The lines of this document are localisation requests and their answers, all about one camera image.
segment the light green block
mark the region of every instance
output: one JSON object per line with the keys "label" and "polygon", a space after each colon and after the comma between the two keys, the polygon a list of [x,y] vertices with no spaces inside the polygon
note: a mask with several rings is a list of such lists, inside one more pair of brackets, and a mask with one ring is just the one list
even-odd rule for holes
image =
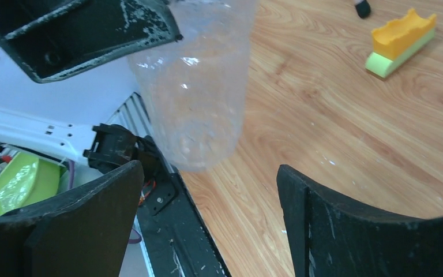
{"label": "light green block", "polygon": [[366,69],[373,72],[374,74],[386,78],[395,69],[402,65],[406,60],[413,56],[417,51],[419,51],[424,45],[431,41],[436,35],[436,29],[433,28],[428,33],[426,33],[422,38],[417,40],[410,48],[408,48],[402,55],[399,55],[394,61],[383,57],[382,55],[376,54],[375,52],[369,55],[366,61]]}

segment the wooden table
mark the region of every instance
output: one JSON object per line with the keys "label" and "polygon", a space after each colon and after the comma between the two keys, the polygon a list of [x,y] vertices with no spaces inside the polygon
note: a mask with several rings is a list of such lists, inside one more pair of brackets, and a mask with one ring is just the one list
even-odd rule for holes
{"label": "wooden table", "polygon": [[[236,153],[182,173],[233,276],[293,276],[280,164],[364,203],[443,215],[443,1],[261,0]],[[371,30],[411,7],[437,36],[385,81],[365,71]]]}

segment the purple cable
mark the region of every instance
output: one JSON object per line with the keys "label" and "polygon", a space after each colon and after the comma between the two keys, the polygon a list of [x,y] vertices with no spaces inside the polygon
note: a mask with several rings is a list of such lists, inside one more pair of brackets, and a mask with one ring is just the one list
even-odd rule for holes
{"label": "purple cable", "polygon": [[67,190],[71,190],[74,186],[74,175],[76,173],[76,164],[73,160],[69,160],[69,183],[67,185]]}
{"label": "purple cable", "polygon": [[135,234],[137,234],[138,238],[129,238],[128,244],[139,244],[142,241],[142,236],[134,228],[132,228],[132,231],[134,231]]}

